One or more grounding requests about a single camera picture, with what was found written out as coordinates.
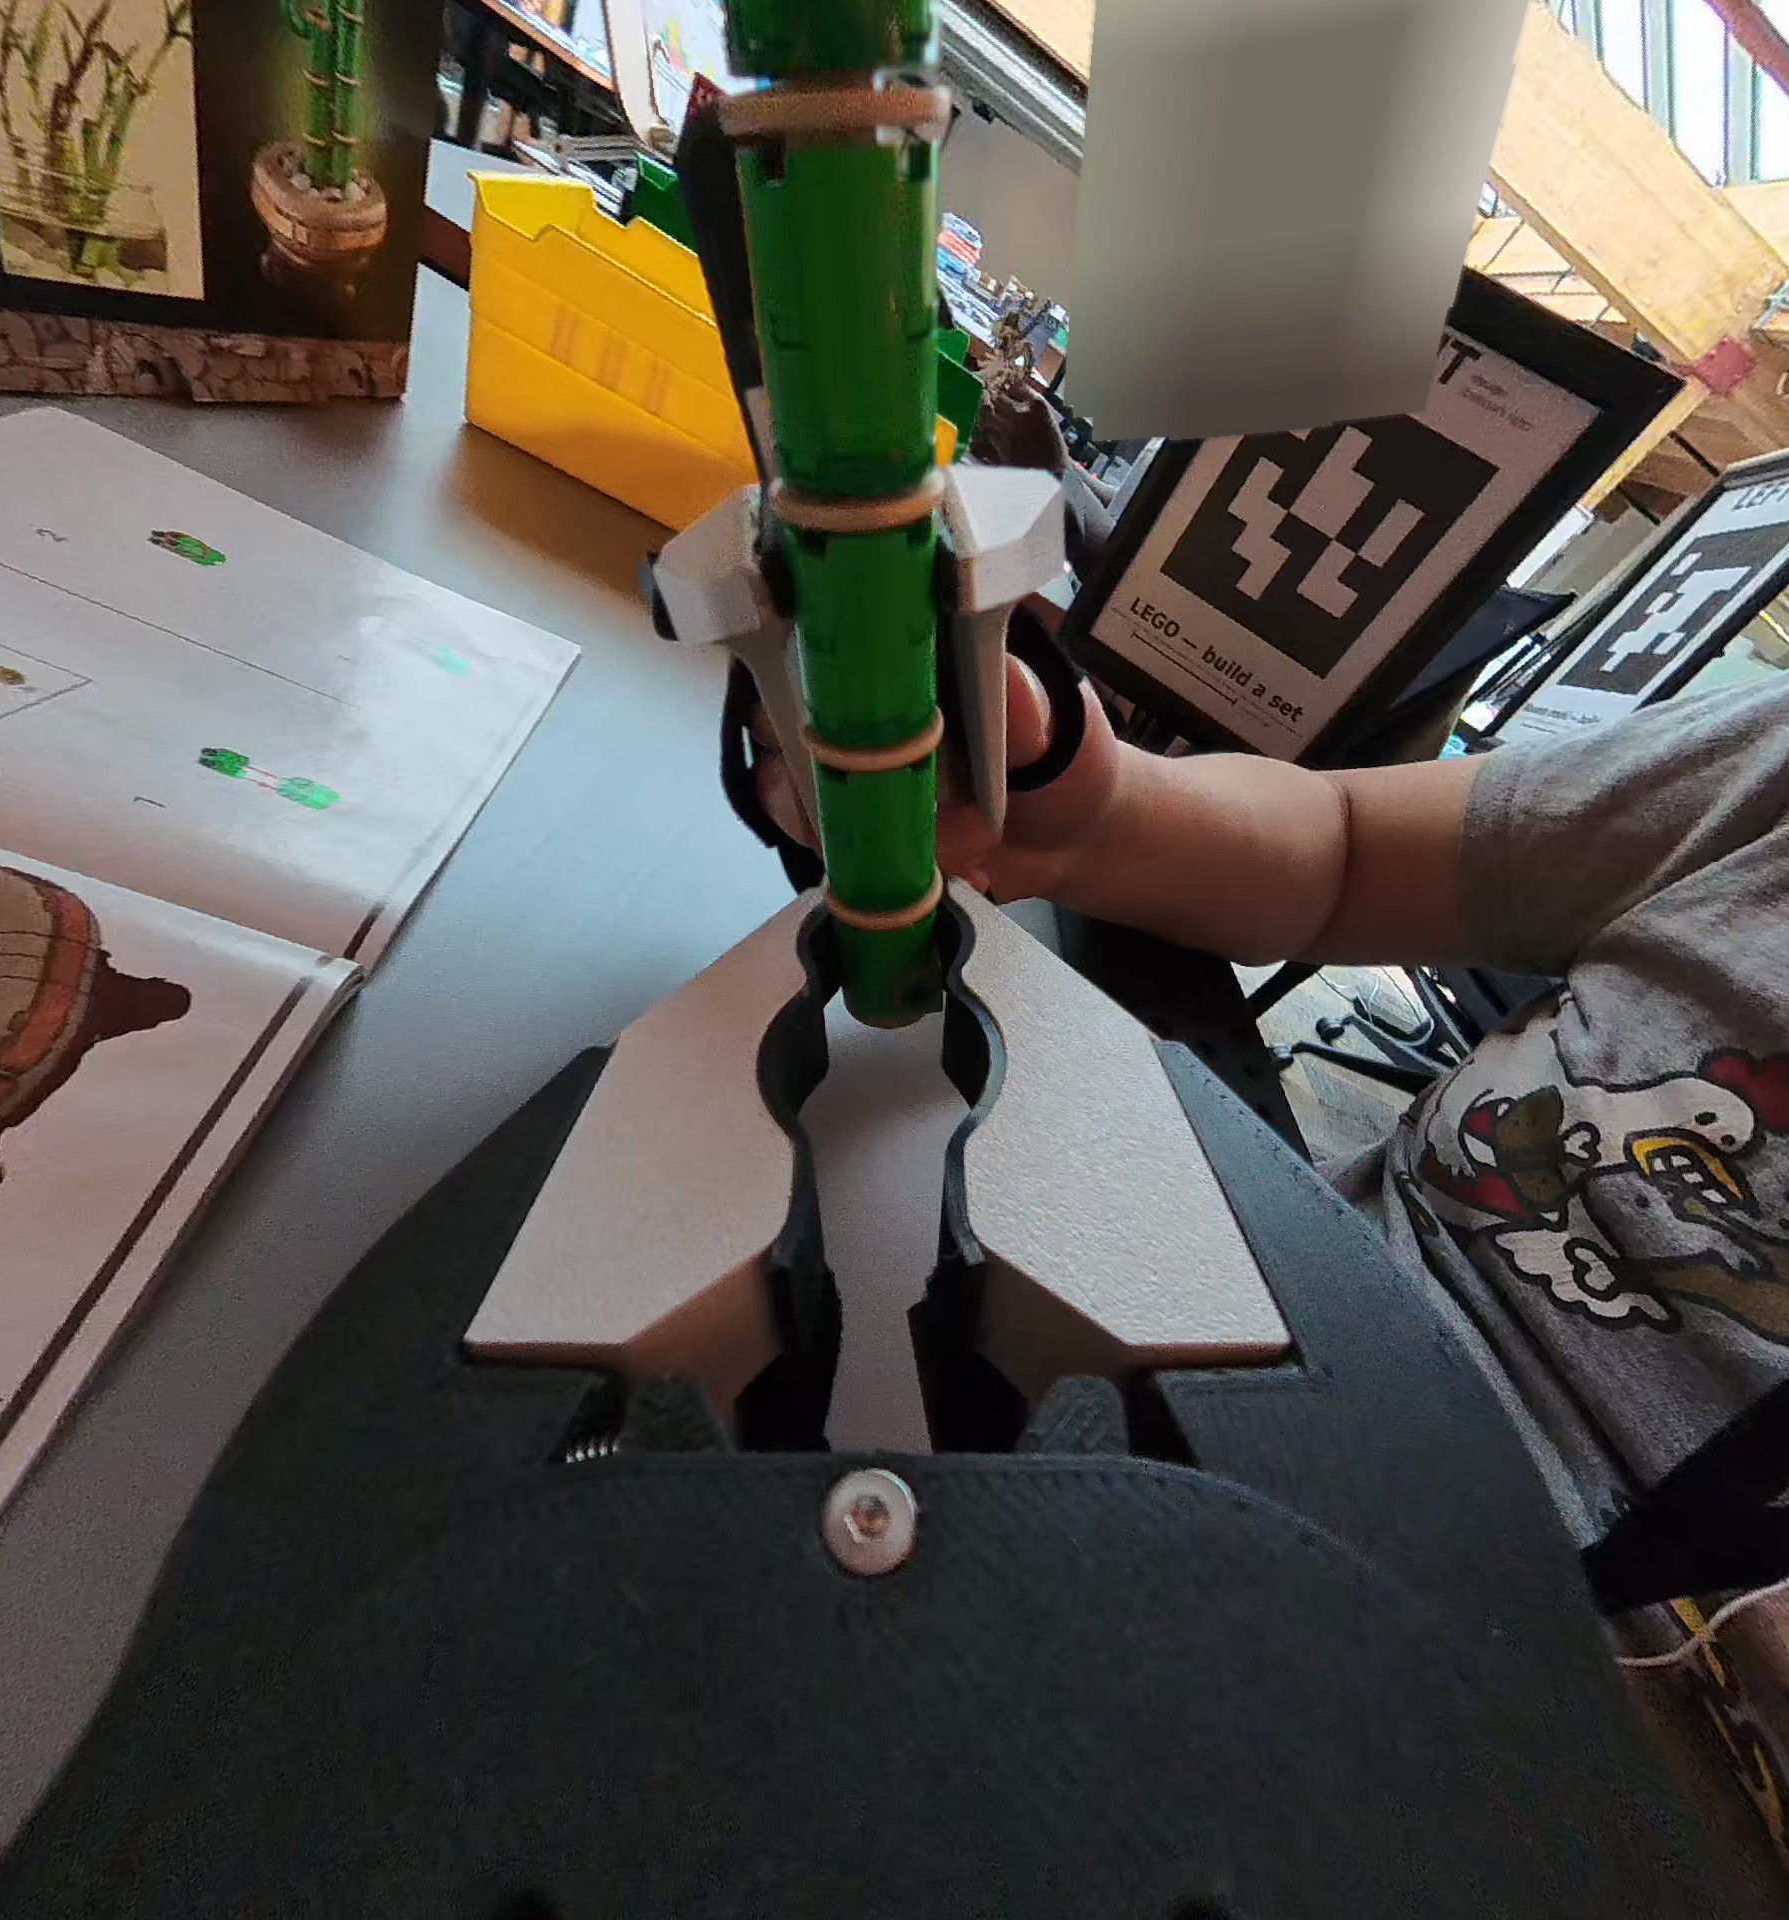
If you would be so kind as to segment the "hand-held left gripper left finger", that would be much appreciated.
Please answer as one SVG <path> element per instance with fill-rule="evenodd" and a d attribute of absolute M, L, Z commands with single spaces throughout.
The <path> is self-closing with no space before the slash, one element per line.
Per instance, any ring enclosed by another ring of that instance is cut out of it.
<path fill-rule="evenodd" d="M 803 895 L 635 1020 L 465 1332 L 472 1358 L 676 1374 L 756 1451 L 820 1451 L 843 1310 L 802 1111 L 834 927 Z"/>

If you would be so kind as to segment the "yellow plastic bin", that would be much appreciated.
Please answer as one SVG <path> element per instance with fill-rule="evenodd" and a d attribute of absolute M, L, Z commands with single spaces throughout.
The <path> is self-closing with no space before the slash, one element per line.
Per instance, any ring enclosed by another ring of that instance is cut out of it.
<path fill-rule="evenodd" d="M 465 416 L 671 530 L 758 478 L 696 254 L 578 180 L 474 173 Z"/>

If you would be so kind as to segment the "office chair base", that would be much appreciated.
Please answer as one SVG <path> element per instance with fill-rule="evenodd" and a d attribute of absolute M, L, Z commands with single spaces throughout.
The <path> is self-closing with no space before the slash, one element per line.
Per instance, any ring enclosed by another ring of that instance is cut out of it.
<path fill-rule="evenodd" d="M 1462 1008 L 1433 969 L 1402 969 L 1409 1023 L 1386 1018 L 1363 993 L 1345 995 L 1341 1014 L 1315 1023 L 1312 1036 L 1271 1043 L 1268 1054 L 1287 1072 L 1308 1059 L 1353 1073 L 1389 1093 L 1419 1094 L 1454 1073 L 1482 1039 L 1482 1027 Z"/>

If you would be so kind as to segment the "grey desk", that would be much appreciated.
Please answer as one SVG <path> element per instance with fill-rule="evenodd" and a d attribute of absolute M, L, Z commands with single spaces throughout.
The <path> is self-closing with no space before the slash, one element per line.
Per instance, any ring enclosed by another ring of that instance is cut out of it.
<path fill-rule="evenodd" d="M 763 1333 L 857 1338 L 796 1076 L 819 902 L 727 803 L 727 654 L 658 636 L 642 515 L 461 421 L 143 405 L 147 452 L 582 660 L 305 1093 L 259 1128 L 0 1528 L 0 1916 L 1140 1916 L 1104 1662 L 1100 1378 L 993 1447 L 775 1447 L 700 1362 L 482 1362 L 467 1328 L 624 1034 L 785 934 L 790 1199 Z"/>

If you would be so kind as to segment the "dark bamboo set box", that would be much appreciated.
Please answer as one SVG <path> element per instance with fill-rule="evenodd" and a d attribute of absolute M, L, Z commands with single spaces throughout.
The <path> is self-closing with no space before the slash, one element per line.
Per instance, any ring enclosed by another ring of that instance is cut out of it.
<path fill-rule="evenodd" d="M 397 401 L 446 12 L 0 3 L 0 392 Z"/>

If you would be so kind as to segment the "black perforated desk pad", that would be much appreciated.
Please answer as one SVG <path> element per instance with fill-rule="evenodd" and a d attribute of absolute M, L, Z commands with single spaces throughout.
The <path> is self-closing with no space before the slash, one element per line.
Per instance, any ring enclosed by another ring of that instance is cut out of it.
<path fill-rule="evenodd" d="M 1195 949 L 1054 908 L 1061 959 L 1157 1039 L 1188 1046 L 1304 1163 L 1312 1160 L 1232 967 Z"/>

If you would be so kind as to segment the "green plastic bin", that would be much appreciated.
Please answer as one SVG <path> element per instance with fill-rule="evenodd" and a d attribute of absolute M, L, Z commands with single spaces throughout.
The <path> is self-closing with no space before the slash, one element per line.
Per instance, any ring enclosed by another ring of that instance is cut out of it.
<path fill-rule="evenodd" d="M 752 425 L 751 440 L 761 446 L 768 435 L 763 418 L 763 354 L 733 176 L 715 177 L 692 196 L 668 161 L 640 156 L 635 182 L 620 187 L 620 219 L 644 221 L 696 254 L 738 401 Z M 955 324 L 947 296 L 938 295 L 935 462 L 941 466 L 966 454 L 979 414 L 982 383 L 966 367 L 968 345 L 970 337 Z"/>

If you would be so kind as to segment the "green brick bamboo stalk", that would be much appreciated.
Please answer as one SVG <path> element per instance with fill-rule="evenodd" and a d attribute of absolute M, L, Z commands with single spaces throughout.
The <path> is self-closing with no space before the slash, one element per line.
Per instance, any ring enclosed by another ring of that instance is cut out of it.
<path fill-rule="evenodd" d="M 935 9 L 736 3 L 723 107 L 756 308 L 812 803 L 841 993 L 939 1003 Z"/>

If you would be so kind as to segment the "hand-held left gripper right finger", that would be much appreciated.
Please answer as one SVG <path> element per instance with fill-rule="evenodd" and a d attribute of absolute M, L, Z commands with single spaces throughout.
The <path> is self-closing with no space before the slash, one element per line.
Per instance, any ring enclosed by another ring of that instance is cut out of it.
<path fill-rule="evenodd" d="M 1149 1028 L 966 887 L 935 910 L 949 1139 L 916 1308 L 935 1453 L 1005 1453 L 1048 1392 L 1295 1355 Z"/>

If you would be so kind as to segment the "framed marker sign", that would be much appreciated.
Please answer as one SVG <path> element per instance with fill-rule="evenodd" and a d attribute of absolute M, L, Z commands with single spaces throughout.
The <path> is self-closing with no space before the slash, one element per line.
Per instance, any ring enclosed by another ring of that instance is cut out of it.
<path fill-rule="evenodd" d="M 1061 645 L 1200 748 L 1345 759 L 1680 389 L 1464 271 L 1417 413 L 1163 443 Z"/>
<path fill-rule="evenodd" d="M 1789 665 L 1789 450 L 1725 467 L 1664 522 L 1571 612 L 1552 658 L 1468 750 L 1574 737 L 1740 654 Z"/>

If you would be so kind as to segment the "open instruction booklet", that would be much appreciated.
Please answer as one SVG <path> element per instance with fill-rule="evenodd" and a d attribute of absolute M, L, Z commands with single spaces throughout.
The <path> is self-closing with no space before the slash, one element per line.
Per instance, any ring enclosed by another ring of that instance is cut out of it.
<path fill-rule="evenodd" d="M 0 416 L 0 1515 L 578 660 Z"/>

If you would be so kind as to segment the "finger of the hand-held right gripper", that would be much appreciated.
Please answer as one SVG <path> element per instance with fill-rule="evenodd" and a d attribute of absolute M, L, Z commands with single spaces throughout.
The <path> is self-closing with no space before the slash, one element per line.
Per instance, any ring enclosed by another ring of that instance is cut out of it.
<path fill-rule="evenodd" d="M 1067 565 L 1065 494 L 1038 467 L 944 467 L 947 551 L 938 645 L 941 710 L 958 740 L 970 801 L 1000 832 L 1007 813 L 1007 624 L 1020 602 Z"/>
<path fill-rule="evenodd" d="M 661 630 L 685 645 L 726 644 L 756 685 L 785 767 L 811 770 L 794 587 L 763 485 L 668 541 L 650 578 Z"/>

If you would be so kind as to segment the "person's right hand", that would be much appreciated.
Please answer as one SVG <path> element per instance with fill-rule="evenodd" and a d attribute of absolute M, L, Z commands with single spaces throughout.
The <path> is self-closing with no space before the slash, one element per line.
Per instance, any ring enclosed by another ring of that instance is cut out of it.
<path fill-rule="evenodd" d="M 958 754 L 944 754 L 935 775 L 935 856 L 947 878 L 963 881 L 995 902 L 1064 899 L 1061 888 L 1084 868 L 1089 840 L 1104 824 L 1119 779 L 1121 745 L 1099 699 L 1073 687 L 1084 732 L 1073 761 L 1057 782 L 1007 798 L 1002 828 L 989 828 L 975 803 Z M 758 697 L 749 697 L 741 722 L 756 801 L 785 844 L 817 858 L 817 826 L 800 801 L 777 732 Z"/>

